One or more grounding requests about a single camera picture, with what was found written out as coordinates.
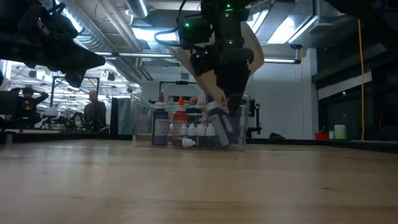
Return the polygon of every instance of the ceiling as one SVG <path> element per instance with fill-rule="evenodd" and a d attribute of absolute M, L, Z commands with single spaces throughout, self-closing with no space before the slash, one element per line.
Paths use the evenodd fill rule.
<path fill-rule="evenodd" d="M 52 6 L 51 0 L 40 0 L 40 2 L 47 8 Z M 143 19 L 136 19 L 131 16 L 126 6 L 126 0 L 56 0 L 56 2 L 64 2 L 67 5 L 63 15 L 71 19 L 75 28 L 81 31 L 81 35 L 75 40 L 89 50 L 96 52 L 168 53 L 167 49 L 153 41 L 153 33 L 159 30 L 169 30 L 176 26 L 177 10 L 182 1 L 148 0 L 149 15 Z M 256 33 L 265 57 L 297 58 L 296 50 L 291 49 L 289 44 L 323 47 L 348 35 L 348 33 L 338 31 L 351 29 L 352 27 L 348 24 L 352 24 L 353 18 L 339 13 L 325 2 L 319 7 L 320 18 L 321 21 L 332 23 L 333 29 L 317 35 L 311 34 L 310 30 L 318 22 L 317 7 L 313 5 L 313 2 L 315 1 L 258 0 L 251 4 L 248 24 Z M 200 10 L 200 2 L 188 0 L 183 9 L 183 14 L 197 14 L 198 10 Z M 96 40 L 96 45 L 87 44 L 82 37 L 93 37 Z M 177 35 L 170 38 L 178 40 Z M 181 80 L 180 72 L 187 72 L 174 59 L 134 57 L 106 57 L 106 59 L 107 64 L 105 66 L 89 70 L 86 74 L 86 77 L 101 79 L 100 95 L 104 99 L 106 99 L 106 95 L 112 95 L 112 93 L 121 95 L 121 97 L 128 95 L 126 88 L 132 83 L 179 81 Z M 23 64 L 18 63 L 12 65 L 11 78 L 15 78 L 19 74 L 12 81 L 14 86 L 35 85 L 41 90 L 51 91 L 51 78 L 47 80 L 30 78 L 29 70 L 21 69 L 23 66 Z M 56 75 L 43 67 L 37 68 L 37 71 L 44 71 L 50 77 Z M 107 80 L 105 74 L 108 72 L 115 72 L 115 81 L 109 82 Z M 188 81 L 193 82 L 193 77 L 190 76 Z M 85 91 L 95 88 L 91 82 L 85 80 L 82 89 L 78 94 L 84 94 Z M 67 88 L 67 85 L 60 84 L 55 92 L 60 94 L 56 100 L 62 100 L 64 98 L 62 93 L 69 94 L 71 91 Z M 86 103 L 87 96 L 82 95 L 81 97 L 81 103 Z M 72 108 L 81 107 L 78 105 L 72 106 Z"/>

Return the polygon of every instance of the man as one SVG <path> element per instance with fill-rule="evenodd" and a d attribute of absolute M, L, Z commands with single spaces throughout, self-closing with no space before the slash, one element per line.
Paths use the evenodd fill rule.
<path fill-rule="evenodd" d="M 185 100 L 185 104 L 195 106 L 198 103 L 198 97 L 197 96 L 192 96 L 189 101 Z"/>
<path fill-rule="evenodd" d="M 24 125 L 27 124 L 29 128 L 34 128 L 34 125 L 41 120 L 40 115 L 36 112 L 37 105 L 47 99 L 49 95 L 43 91 L 33 90 L 32 87 L 29 86 L 22 89 L 13 88 L 10 91 L 20 92 L 21 90 L 24 96 L 18 98 L 18 107 L 14 119 L 28 118 L 27 123 L 24 123 Z M 34 93 L 39 93 L 40 96 L 33 98 Z"/>
<path fill-rule="evenodd" d="M 90 91 L 88 99 L 91 103 L 85 106 L 83 115 L 85 123 L 96 131 L 106 127 L 106 107 L 104 102 L 98 101 L 97 92 Z"/>

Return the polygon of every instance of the plastic bottle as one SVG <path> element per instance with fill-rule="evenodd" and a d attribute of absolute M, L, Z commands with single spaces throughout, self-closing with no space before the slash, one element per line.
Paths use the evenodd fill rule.
<path fill-rule="evenodd" d="M 213 101 L 212 97 L 208 97 L 208 104 L 206 105 L 206 109 L 209 111 L 209 120 L 213 125 L 218 141 L 220 142 L 221 147 L 226 147 L 229 145 L 228 140 L 228 129 L 226 126 L 232 130 L 231 124 L 229 124 L 228 119 L 224 111 L 220 108 L 220 104 L 217 101 Z"/>
<path fill-rule="evenodd" d="M 217 147 L 216 130 L 212 124 L 209 124 L 209 126 L 206 128 L 206 147 L 209 149 L 214 149 Z"/>
<path fill-rule="evenodd" d="M 188 137 L 188 128 L 187 128 L 185 125 L 183 125 L 183 126 L 181 127 L 181 130 L 180 130 L 180 137 L 181 137 L 181 138 L 187 138 L 187 137 Z"/>
<path fill-rule="evenodd" d="M 165 105 L 163 93 L 160 93 L 152 119 L 152 144 L 155 146 L 166 146 L 169 141 L 169 113 L 165 110 Z"/>
<path fill-rule="evenodd" d="M 187 138 L 172 139 L 172 145 L 174 147 L 192 147 L 196 144 L 197 143 L 195 141 L 193 141 L 192 139 L 187 139 Z"/>
<path fill-rule="evenodd" d="M 198 147 L 206 147 L 206 128 L 203 124 L 197 127 L 197 144 Z"/>
<path fill-rule="evenodd" d="M 184 100 L 182 96 L 180 96 L 178 107 L 175 108 L 175 114 L 173 115 L 173 138 L 180 137 L 181 127 L 183 125 L 187 125 L 187 122 L 187 109 L 184 107 Z"/>
<path fill-rule="evenodd" d="M 197 142 L 197 127 L 195 127 L 194 123 L 192 123 L 188 128 L 188 138 Z"/>

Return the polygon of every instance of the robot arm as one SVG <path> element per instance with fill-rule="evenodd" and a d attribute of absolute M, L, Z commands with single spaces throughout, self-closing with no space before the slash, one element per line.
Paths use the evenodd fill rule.
<path fill-rule="evenodd" d="M 250 2 L 202 0 L 200 15 L 178 19 L 180 47 L 172 52 L 216 100 L 242 94 L 249 76 L 264 63 L 261 46 L 246 24 Z"/>

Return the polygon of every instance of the wooden table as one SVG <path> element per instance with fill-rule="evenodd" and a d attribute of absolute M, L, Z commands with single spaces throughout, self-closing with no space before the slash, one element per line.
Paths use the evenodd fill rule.
<path fill-rule="evenodd" d="M 0 224 L 394 223 L 398 155 L 130 141 L 0 146 Z"/>

